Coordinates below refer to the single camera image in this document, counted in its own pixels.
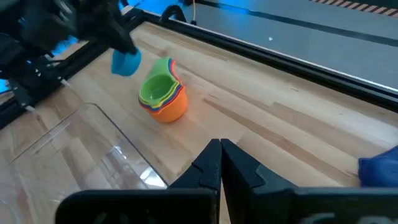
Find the transparent acrylic panel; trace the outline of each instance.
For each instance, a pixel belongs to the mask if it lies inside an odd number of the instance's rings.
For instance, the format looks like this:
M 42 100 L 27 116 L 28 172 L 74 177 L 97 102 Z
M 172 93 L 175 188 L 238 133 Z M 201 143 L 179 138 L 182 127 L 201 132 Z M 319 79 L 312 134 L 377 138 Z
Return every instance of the transparent acrylic panel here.
M 74 192 L 166 187 L 101 109 L 87 104 L 1 170 L 0 216 L 53 223 L 58 204 Z

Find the black metal frame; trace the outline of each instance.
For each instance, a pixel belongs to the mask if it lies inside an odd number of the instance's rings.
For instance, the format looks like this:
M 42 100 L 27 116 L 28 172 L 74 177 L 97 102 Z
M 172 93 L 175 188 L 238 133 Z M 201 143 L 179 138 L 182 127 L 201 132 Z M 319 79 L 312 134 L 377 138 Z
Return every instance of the black metal frame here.
M 333 90 L 353 96 L 360 100 L 398 112 L 398 92 L 394 90 L 364 82 L 338 72 L 332 72 L 331 70 L 305 63 L 295 58 L 262 49 L 251 44 L 240 42 L 221 34 L 191 26 L 190 24 L 171 19 L 160 21 L 159 16 L 139 9 L 132 9 L 124 15 L 124 19 L 126 20 L 127 26 L 130 30 L 135 29 L 145 21 L 151 22 L 158 26 L 187 35 L 222 49 L 229 50 L 230 52 L 242 55 L 243 57 L 253 59 L 257 62 L 283 70 L 300 78 L 304 78 L 311 82 L 315 82 Z M 62 78 L 68 79 L 106 50 L 108 50 L 107 46 L 101 45 L 97 42 L 89 42 L 65 59 L 64 62 L 57 65 L 55 69 L 59 71 Z M 40 98 L 35 99 L 33 105 L 48 97 L 49 94 L 54 92 L 60 86 L 61 84 L 59 83 L 41 90 Z M 0 105 L 0 129 L 18 118 L 24 112 L 25 109 L 18 104 L 15 98 L 11 98 Z

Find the wood grain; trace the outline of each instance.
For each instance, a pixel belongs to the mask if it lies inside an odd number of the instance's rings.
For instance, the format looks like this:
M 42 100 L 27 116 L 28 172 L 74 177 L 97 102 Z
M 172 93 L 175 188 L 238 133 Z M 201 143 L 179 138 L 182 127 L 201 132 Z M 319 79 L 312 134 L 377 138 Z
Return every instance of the wood grain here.
M 398 144 L 398 115 L 383 108 L 153 24 L 131 35 L 142 53 L 133 76 L 111 74 L 107 51 L 69 80 L 72 89 L 42 102 L 38 116 L 24 114 L 0 131 L 1 164 L 84 103 L 99 105 L 168 183 L 212 138 L 229 138 L 299 186 L 358 186 L 358 158 Z M 137 102 L 140 84 L 164 56 L 177 61 L 189 100 L 171 124 L 155 122 Z M 221 222 L 228 223 L 222 203 Z

